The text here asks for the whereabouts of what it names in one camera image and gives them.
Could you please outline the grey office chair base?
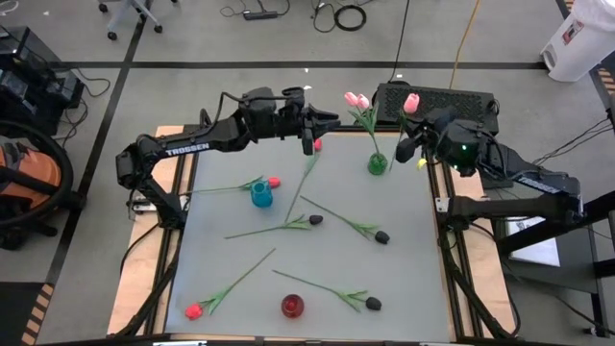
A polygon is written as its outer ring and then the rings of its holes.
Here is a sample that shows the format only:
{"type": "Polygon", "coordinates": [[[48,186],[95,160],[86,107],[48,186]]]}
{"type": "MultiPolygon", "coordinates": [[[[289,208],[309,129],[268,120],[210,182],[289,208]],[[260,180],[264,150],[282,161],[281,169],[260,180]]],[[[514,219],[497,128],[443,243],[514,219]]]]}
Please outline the grey office chair base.
{"type": "Polygon", "coordinates": [[[116,41],[118,39],[115,28],[128,13],[129,9],[133,9],[137,13],[141,23],[151,20],[154,23],[154,31],[161,34],[163,32],[163,26],[150,11],[153,1],[154,0],[97,0],[100,13],[110,12],[108,3],[119,4],[118,10],[111,15],[111,19],[107,25],[107,38],[111,41],[116,41]]]}

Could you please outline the black perforated computer case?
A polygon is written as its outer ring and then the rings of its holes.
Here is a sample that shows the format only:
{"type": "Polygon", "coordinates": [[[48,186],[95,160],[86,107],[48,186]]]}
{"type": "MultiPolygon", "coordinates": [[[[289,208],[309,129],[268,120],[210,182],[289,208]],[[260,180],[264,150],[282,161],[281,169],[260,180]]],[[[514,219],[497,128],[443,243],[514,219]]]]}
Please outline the black perforated computer case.
{"type": "Polygon", "coordinates": [[[491,93],[425,88],[408,84],[387,83],[377,88],[372,104],[378,108],[377,121],[399,126],[398,117],[410,93],[420,96],[414,116],[423,116],[432,109],[453,108],[452,122],[446,127],[434,154],[440,161],[456,165],[460,171],[472,170],[486,148],[497,142],[499,102],[491,93]]]}

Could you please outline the grey table mat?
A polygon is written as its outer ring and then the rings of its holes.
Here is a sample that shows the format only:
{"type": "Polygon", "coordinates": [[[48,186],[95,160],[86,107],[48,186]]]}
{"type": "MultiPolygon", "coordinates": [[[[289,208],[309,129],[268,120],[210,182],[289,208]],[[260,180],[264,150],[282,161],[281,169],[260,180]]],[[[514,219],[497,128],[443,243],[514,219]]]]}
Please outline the grey table mat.
{"type": "Polygon", "coordinates": [[[299,140],[264,139],[237,153],[200,155],[195,188],[242,185],[278,177],[273,204],[258,208],[250,190],[195,193],[191,200],[169,301],[165,329],[172,334],[230,334],[435,341],[450,338],[447,298],[432,211],[428,174],[414,161],[382,175],[367,168],[372,138],[329,134],[288,221],[322,215],[310,230],[277,230],[233,239],[225,236],[275,227],[284,219],[309,157],[299,140]],[[343,221],[300,198],[359,223],[379,225],[387,245],[368,240],[343,221]],[[234,282],[271,249],[276,251],[239,283],[212,315],[188,320],[185,309],[234,282]],[[342,291],[368,290],[380,311],[354,311],[332,293],[288,279],[284,273],[342,291]],[[281,302],[301,296],[303,314],[287,318],[281,302]]]}

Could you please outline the black equipment box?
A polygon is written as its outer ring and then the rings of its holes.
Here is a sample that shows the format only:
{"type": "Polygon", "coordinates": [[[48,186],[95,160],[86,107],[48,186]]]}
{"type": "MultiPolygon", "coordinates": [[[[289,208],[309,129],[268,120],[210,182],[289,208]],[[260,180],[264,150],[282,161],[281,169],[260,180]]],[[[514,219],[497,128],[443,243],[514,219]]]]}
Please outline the black equipment box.
{"type": "Polygon", "coordinates": [[[53,136],[64,111],[77,108],[84,83],[27,26],[0,25],[0,119],[53,136]]]}

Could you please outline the pink artificial tulip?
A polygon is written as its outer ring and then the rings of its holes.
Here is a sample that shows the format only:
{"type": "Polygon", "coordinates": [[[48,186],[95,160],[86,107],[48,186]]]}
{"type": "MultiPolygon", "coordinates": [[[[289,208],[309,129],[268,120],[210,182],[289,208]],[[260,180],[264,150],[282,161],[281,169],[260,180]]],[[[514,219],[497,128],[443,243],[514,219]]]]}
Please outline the pink artificial tulip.
{"type": "Polygon", "coordinates": [[[344,99],[347,105],[351,108],[349,110],[349,114],[353,117],[355,122],[363,128],[363,126],[358,122],[359,115],[358,115],[358,110],[357,110],[357,97],[358,95],[355,95],[352,92],[346,92],[344,94],[344,99]]]}
{"type": "Polygon", "coordinates": [[[360,94],[357,97],[357,110],[359,115],[358,122],[369,133],[374,142],[376,153],[378,154],[380,149],[375,138],[378,108],[376,106],[372,106],[369,99],[363,94],[360,94]]]}
{"type": "Polygon", "coordinates": [[[410,117],[417,111],[419,102],[420,96],[416,93],[410,93],[403,104],[398,117],[398,122],[400,125],[398,143],[395,147],[393,159],[389,169],[392,169],[395,162],[405,163],[414,156],[416,143],[411,139],[404,138],[404,134],[406,133],[406,118],[410,117]]]}

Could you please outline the white paper sheet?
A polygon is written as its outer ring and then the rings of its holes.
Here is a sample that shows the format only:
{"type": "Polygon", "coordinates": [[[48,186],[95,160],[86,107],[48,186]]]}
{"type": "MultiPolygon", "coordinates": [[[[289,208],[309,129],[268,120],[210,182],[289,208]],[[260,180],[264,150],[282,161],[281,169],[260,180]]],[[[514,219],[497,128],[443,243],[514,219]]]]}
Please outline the white paper sheet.
{"type": "MultiPolygon", "coordinates": [[[[544,221],[544,218],[536,217],[509,217],[505,220],[505,233],[515,235],[526,228],[537,225],[544,221]]],[[[551,267],[560,266],[556,240],[554,238],[541,241],[520,250],[511,252],[508,257],[511,260],[542,264],[551,267]]]]}

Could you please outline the black side stand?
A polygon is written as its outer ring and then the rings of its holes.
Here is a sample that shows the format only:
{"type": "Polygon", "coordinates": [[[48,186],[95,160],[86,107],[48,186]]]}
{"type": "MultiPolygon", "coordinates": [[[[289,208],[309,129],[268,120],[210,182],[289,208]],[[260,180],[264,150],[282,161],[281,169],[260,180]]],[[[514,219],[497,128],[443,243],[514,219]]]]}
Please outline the black side stand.
{"type": "Polygon", "coordinates": [[[515,251],[527,250],[540,241],[553,240],[558,266],[520,261],[510,264],[509,273],[530,281],[565,287],[588,293],[593,315],[588,318],[590,326],[584,331],[599,337],[615,336],[611,332],[604,305],[603,278],[615,278],[615,258],[599,260],[596,250],[596,234],[593,225],[608,221],[612,245],[615,248],[615,190],[585,204],[586,216],[571,226],[559,226],[546,221],[507,235],[504,223],[496,223],[497,246],[500,255],[508,259],[515,251]]]}

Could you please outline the red artificial tulip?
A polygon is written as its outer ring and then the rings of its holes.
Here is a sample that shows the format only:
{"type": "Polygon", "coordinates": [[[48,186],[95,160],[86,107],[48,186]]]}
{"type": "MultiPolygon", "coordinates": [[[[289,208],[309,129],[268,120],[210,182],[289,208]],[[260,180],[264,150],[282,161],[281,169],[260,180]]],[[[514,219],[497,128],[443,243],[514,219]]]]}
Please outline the red artificial tulip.
{"type": "Polygon", "coordinates": [[[245,278],[247,278],[252,272],[254,272],[264,261],[266,261],[274,252],[275,248],[271,249],[268,253],[266,253],[261,259],[259,259],[253,266],[251,266],[247,271],[242,273],[234,282],[232,282],[227,287],[223,288],[219,292],[212,294],[208,299],[203,301],[198,301],[194,304],[188,306],[184,315],[188,320],[197,320],[201,318],[206,312],[208,315],[212,315],[217,307],[224,301],[224,299],[228,296],[228,294],[245,278]]]}
{"type": "Polygon", "coordinates": [[[323,147],[322,140],[320,138],[316,139],[315,142],[314,142],[314,146],[313,146],[313,149],[314,149],[315,153],[309,159],[309,161],[307,162],[306,169],[304,170],[302,178],[301,178],[301,180],[300,180],[300,182],[299,182],[299,184],[298,184],[298,186],[297,186],[297,188],[295,190],[293,199],[292,199],[292,201],[290,203],[290,206],[289,206],[289,209],[288,209],[288,211],[286,213],[286,216],[285,216],[285,219],[284,219],[285,222],[287,222],[289,220],[289,218],[290,218],[290,215],[291,215],[292,210],[294,208],[294,205],[295,205],[295,203],[297,201],[297,198],[299,197],[299,194],[300,194],[300,192],[301,192],[301,190],[303,188],[305,180],[307,179],[309,173],[313,170],[313,167],[315,166],[315,164],[317,163],[317,161],[318,161],[318,159],[320,157],[320,152],[322,151],[322,147],[323,147]]]}
{"type": "Polygon", "coordinates": [[[260,176],[242,185],[205,188],[205,189],[193,189],[193,190],[184,192],[184,195],[188,195],[192,193],[208,193],[208,192],[227,191],[227,190],[250,190],[251,187],[256,183],[268,183],[271,188],[277,188],[282,184],[282,181],[278,177],[269,177],[265,179],[263,176],[260,176]]]}

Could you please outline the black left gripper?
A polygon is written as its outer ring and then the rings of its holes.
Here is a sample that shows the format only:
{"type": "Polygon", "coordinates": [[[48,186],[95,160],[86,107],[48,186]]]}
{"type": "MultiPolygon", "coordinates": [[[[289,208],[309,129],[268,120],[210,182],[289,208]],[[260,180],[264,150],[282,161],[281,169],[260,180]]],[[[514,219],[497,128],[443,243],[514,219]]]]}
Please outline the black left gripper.
{"type": "Polygon", "coordinates": [[[283,107],[283,135],[296,136],[302,141],[305,155],[314,154],[314,140],[337,129],[341,122],[339,115],[311,107],[311,114],[305,108],[305,91],[295,86],[283,90],[286,97],[283,107]]]}

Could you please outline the black artificial tulip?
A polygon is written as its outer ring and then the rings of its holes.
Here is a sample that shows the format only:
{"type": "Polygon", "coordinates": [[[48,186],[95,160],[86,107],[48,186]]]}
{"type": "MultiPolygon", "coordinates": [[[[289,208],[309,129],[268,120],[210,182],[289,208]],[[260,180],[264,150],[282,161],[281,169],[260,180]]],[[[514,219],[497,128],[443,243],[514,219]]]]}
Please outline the black artificial tulip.
{"type": "Polygon", "coordinates": [[[335,288],[332,288],[332,287],[329,287],[323,284],[314,283],[306,279],[302,279],[302,278],[284,273],[279,270],[274,270],[274,273],[284,276],[288,279],[301,282],[303,284],[307,284],[310,286],[314,286],[314,287],[318,287],[323,290],[326,290],[329,293],[332,293],[333,295],[335,295],[338,299],[343,301],[346,305],[351,307],[356,312],[361,312],[361,307],[359,305],[363,305],[368,310],[372,310],[372,311],[380,311],[382,308],[381,300],[378,299],[377,297],[369,296],[368,290],[342,291],[342,290],[335,289],[335,288]]]}
{"type": "Polygon", "coordinates": [[[383,244],[383,245],[387,245],[388,242],[390,241],[390,236],[381,229],[381,227],[379,225],[375,225],[375,224],[368,224],[368,223],[359,223],[356,221],[353,221],[345,216],[342,216],[341,214],[328,209],[310,199],[308,199],[307,197],[301,195],[300,196],[301,199],[303,199],[304,201],[312,204],[313,206],[315,206],[316,208],[325,211],[327,213],[329,213],[332,216],[335,216],[336,218],[340,219],[341,221],[343,221],[346,225],[348,225],[349,227],[351,227],[353,230],[355,230],[357,233],[359,233],[360,235],[362,235],[364,238],[368,239],[368,240],[373,240],[378,242],[379,244],[383,244]]]}
{"type": "Polygon", "coordinates": [[[243,234],[238,234],[238,235],[229,235],[229,236],[225,236],[225,239],[233,239],[233,238],[243,237],[247,235],[257,235],[257,234],[262,234],[262,233],[272,232],[272,231],[277,231],[277,230],[310,230],[313,226],[318,226],[319,224],[321,224],[323,220],[324,220],[324,217],[322,215],[313,214],[310,216],[305,216],[304,214],[302,214],[301,216],[291,221],[285,222],[275,227],[270,227],[270,228],[257,230],[257,231],[251,231],[248,233],[243,233],[243,234]]]}

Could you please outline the green glass vase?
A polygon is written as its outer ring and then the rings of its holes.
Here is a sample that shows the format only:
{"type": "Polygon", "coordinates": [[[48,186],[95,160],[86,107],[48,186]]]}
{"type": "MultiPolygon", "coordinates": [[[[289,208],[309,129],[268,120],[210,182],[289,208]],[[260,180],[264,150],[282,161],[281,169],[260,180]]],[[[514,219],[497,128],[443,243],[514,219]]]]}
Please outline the green glass vase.
{"type": "Polygon", "coordinates": [[[375,176],[382,175],[388,167],[388,159],[382,153],[376,152],[370,156],[367,163],[368,171],[375,176]]]}

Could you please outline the red glass vase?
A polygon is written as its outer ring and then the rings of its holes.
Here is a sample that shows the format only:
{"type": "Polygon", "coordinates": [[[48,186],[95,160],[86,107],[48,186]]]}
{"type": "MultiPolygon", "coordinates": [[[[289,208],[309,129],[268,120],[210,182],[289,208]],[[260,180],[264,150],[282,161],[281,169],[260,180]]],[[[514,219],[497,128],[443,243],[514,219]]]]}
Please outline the red glass vase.
{"type": "Polygon", "coordinates": [[[287,318],[300,317],[305,309],[305,303],[301,296],[297,294],[286,295],[281,302],[282,314],[287,318]]]}

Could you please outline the blue glass vase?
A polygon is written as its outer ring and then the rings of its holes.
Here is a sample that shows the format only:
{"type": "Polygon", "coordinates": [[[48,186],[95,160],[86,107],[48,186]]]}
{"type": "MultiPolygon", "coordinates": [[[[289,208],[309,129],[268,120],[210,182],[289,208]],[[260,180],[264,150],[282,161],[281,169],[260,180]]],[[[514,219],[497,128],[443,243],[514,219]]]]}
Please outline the blue glass vase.
{"type": "Polygon", "coordinates": [[[271,186],[267,181],[257,181],[250,188],[252,203],[258,208],[269,208],[273,204],[271,186]]]}

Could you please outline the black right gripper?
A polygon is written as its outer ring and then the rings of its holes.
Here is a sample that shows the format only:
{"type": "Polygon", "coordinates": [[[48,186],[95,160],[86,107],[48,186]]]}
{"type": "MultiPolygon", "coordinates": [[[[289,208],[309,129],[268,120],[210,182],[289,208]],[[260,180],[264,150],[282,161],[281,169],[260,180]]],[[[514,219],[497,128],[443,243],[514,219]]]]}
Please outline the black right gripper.
{"type": "Polygon", "coordinates": [[[434,154],[446,127],[452,122],[453,108],[432,109],[423,116],[401,113],[399,123],[407,138],[401,139],[395,151],[399,163],[409,161],[417,148],[423,153],[434,154]]]}

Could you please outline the white trash bin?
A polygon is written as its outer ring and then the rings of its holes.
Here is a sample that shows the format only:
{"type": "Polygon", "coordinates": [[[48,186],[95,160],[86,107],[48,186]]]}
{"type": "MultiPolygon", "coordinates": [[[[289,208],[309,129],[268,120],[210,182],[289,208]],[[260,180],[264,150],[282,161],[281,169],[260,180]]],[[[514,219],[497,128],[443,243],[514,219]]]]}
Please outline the white trash bin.
{"type": "Polygon", "coordinates": [[[572,83],[614,51],[615,0],[574,0],[540,55],[550,78],[572,83]]]}

